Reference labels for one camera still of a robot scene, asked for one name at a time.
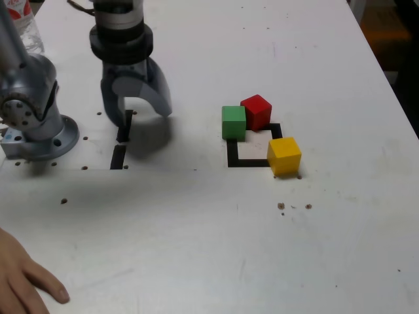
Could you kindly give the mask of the person's hand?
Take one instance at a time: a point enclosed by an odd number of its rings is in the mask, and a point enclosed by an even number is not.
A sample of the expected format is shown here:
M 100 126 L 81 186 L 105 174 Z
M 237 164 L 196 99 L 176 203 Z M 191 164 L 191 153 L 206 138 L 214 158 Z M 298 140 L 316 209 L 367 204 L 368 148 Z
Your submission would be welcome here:
M 70 301 L 64 285 L 36 263 L 15 237 L 1 230 L 1 313 L 48 313 L 39 289 L 60 304 Z

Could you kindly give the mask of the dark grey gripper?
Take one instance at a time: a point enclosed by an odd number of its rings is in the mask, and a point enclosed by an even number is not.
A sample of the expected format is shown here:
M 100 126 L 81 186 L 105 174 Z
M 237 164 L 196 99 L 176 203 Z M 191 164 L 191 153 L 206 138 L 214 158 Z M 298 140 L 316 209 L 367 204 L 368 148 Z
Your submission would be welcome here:
M 160 116 L 169 117 L 172 114 L 168 82 L 160 66 L 152 58 L 128 65 L 105 62 L 102 65 L 103 105 L 108 118 L 115 126 L 123 128 L 126 125 L 125 97 L 140 96 Z M 131 77 L 108 77 L 112 75 Z

